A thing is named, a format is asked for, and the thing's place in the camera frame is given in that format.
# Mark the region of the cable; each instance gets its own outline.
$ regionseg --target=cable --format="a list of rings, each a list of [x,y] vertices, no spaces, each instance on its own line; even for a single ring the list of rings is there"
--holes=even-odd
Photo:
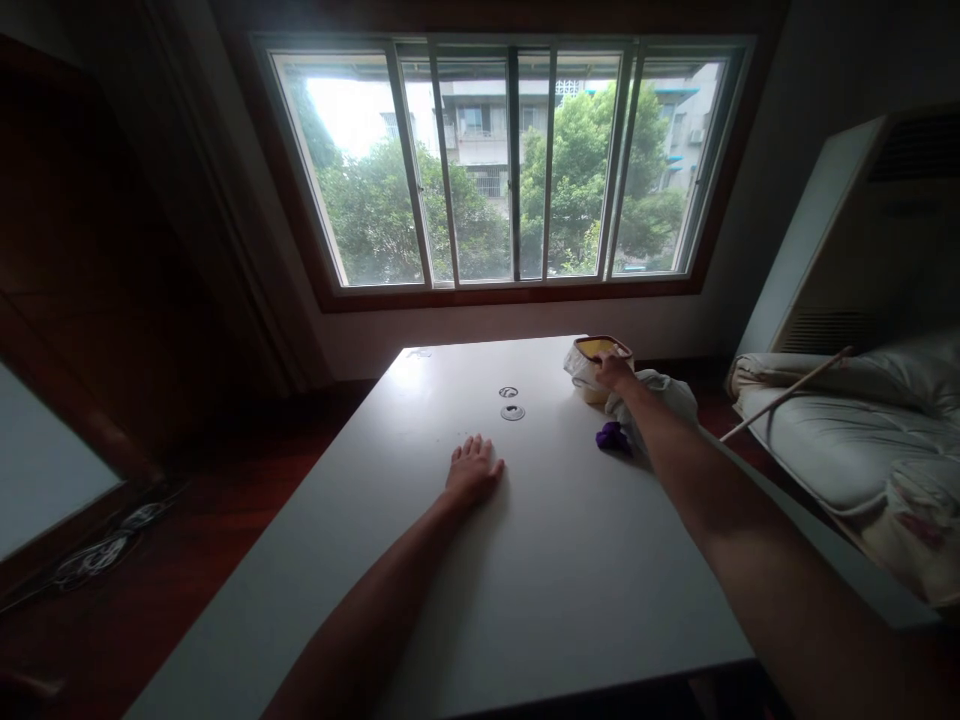
[[[79,550],[63,560],[53,574],[39,587],[0,609],[0,615],[21,603],[39,595],[49,587],[56,586],[61,592],[76,590],[91,578],[115,568],[141,539],[141,531],[156,522],[173,505],[185,483],[177,492],[159,502],[141,505],[124,518],[119,527],[102,540]]]

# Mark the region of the forearm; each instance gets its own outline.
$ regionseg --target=forearm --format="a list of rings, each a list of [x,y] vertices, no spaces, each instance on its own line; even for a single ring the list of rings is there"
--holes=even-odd
[[[369,712],[468,513],[441,495],[320,626],[263,717],[352,718]]]
[[[911,705],[938,707],[940,690],[922,663],[914,658],[910,667],[895,634],[766,493],[639,382],[618,392],[657,478],[797,717],[903,717]]]
[[[632,380],[617,392],[643,436],[657,478],[702,552],[713,538],[745,527],[792,529],[786,518],[779,521],[776,504],[730,458],[645,385]]]

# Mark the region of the white sofa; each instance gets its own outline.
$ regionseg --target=white sofa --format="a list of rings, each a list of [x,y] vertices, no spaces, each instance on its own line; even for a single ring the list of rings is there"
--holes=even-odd
[[[741,355],[727,390],[749,417],[826,359]],[[960,602],[960,328],[850,358],[750,430],[876,563]]]

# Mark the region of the hand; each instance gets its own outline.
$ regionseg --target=hand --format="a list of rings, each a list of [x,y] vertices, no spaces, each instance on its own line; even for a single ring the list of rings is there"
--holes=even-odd
[[[474,507],[493,495],[503,476],[504,463],[497,460],[491,469],[492,450],[493,443],[484,442],[479,433],[468,437],[463,447],[454,450],[444,495],[463,507]]]
[[[603,385],[607,390],[622,395],[623,388],[631,382],[639,382],[633,370],[627,364],[627,361],[610,350],[604,350],[598,357],[601,360],[600,369],[597,370],[597,382]]]

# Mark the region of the tree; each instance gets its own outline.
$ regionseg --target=tree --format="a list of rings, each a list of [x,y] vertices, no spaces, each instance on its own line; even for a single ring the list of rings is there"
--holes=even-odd
[[[330,133],[320,119],[313,98],[310,97],[310,90],[307,88],[310,76],[306,74],[305,68],[296,65],[287,65],[285,69],[287,85],[293,97],[294,109],[300,118],[300,127],[307,141],[307,149],[313,159],[314,169],[320,172],[331,165],[339,164],[342,159],[340,151],[337,150],[333,138],[330,137]]]
[[[589,274],[596,268],[615,94],[611,83],[595,94],[568,96],[556,110],[548,265],[561,274]],[[679,231],[684,194],[654,192],[667,168],[663,153],[667,127],[653,87],[645,84],[638,98],[624,185],[617,240],[621,258],[658,255]],[[546,140],[531,128],[523,142],[520,259],[524,274],[536,276],[542,262]]]
[[[338,159],[317,178],[350,284],[422,282],[400,141],[381,140],[362,158]],[[420,145],[417,163],[434,276],[452,280],[440,160]],[[477,192],[464,168],[450,165],[450,189],[461,279],[509,276],[506,219]]]

